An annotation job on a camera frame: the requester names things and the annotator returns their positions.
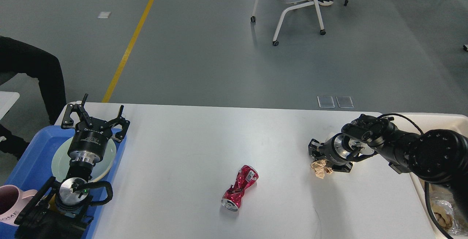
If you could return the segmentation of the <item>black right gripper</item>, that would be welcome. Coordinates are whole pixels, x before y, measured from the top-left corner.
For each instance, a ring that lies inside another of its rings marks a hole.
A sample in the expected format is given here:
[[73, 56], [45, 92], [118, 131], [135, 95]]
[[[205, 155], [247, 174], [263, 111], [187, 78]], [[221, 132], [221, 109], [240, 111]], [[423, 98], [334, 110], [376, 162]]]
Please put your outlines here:
[[343, 134], [336, 134], [325, 143], [316, 139], [311, 139], [309, 143], [309, 156], [313, 161], [328, 160], [327, 167], [333, 172], [350, 173], [353, 163], [349, 162], [347, 156], [350, 152], [346, 149], [346, 137]]

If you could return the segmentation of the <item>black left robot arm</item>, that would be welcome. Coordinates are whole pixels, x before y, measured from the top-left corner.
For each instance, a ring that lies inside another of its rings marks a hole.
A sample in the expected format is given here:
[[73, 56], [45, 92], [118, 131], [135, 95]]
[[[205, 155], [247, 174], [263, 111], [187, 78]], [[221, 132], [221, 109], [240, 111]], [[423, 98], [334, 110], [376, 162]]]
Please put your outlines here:
[[110, 143], [124, 140], [130, 121], [123, 116], [123, 105], [109, 121], [90, 116], [84, 107], [87, 97], [68, 104], [61, 122], [63, 130], [75, 131], [67, 149], [67, 173], [48, 178], [21, 210], [16, 239], [80, 239], [94, 219], [88, 209], [112, 200], [112, 185], [92, 181], [93, 169], [105, 159]]

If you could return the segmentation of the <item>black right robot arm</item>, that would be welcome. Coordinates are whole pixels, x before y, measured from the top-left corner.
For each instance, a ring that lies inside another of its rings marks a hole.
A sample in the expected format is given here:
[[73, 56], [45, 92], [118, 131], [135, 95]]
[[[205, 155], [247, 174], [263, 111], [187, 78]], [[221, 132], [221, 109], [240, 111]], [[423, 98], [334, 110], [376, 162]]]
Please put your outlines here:
[[361, 114], [341, 132], [321, 143], [311, 139], [309, 155], [324, 160], [336, 172], [350, 172], [353, 163], [381, 155], [398, 174], [414, 173], [424, 181], [424, 200], [429, 217], [446, 238], [450, 235], [437, 223], [430, 206], [429, 185], [446, 187], [467, 219], [468, 144], [466, 136], [448, 129], [419, 134], [399, 130], [395, 113], [378, 117]]

